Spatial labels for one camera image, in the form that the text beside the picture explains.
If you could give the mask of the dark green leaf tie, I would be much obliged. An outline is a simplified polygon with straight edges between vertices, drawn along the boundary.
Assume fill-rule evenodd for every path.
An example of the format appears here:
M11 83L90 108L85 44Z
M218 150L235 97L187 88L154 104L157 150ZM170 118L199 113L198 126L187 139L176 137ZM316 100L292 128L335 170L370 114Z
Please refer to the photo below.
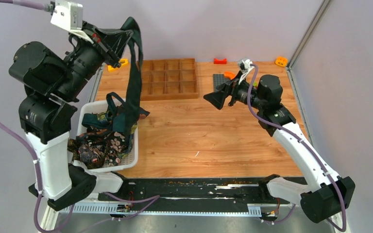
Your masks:
M138 23L133 17L128 17L122 26L123 30L129 30L132 32L131 39L128 41L128 46L131 53L131 67L128 86L126 90L125 100L125 145L127 150L125 152L131 152L132 150L132 127L137 124L139 119L140 110L140 96L142 90L142 78L141 71L143 65L143 48L141 31Z

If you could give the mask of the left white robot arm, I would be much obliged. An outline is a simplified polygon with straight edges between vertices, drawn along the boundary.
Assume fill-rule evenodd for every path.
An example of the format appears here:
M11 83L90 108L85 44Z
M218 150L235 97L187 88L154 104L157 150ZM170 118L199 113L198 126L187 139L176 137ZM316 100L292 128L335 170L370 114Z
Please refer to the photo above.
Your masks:
M77 110L72 103L102 64L119 67L126 47L131 51L131 70L124 135L130 134L140 108L141 32L126 27L99 29L91 24L85 25L84 32L89 40L78 38L64 59L43 43L32 41L16 51L9 68L10 76L24 84L27 95L18 112L32 156L37 160L36 182L29 191L40 199L46 198L48 206L56 211L94 192L110 192L117 200L129 196L129 187L121 176L69 164L67 141L71 118Z

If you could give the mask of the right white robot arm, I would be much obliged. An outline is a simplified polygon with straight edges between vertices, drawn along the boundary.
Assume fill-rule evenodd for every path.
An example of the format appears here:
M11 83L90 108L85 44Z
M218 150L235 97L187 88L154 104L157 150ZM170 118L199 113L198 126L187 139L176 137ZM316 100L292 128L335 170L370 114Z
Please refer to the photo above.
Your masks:
M239 101L253 112L260 126L291 156L302 172L306 184L291 182L279 175L270 175L260 182L258 196L263 202L275 198L298 205L309 220L319 223L338 213L345 214L355 190L350 177L341 177L328 165L304 136L291 112L281 103L283 88L280 79L263 75L256 87L236 76L219 85L204 99L222 109L227 97L229 106Z

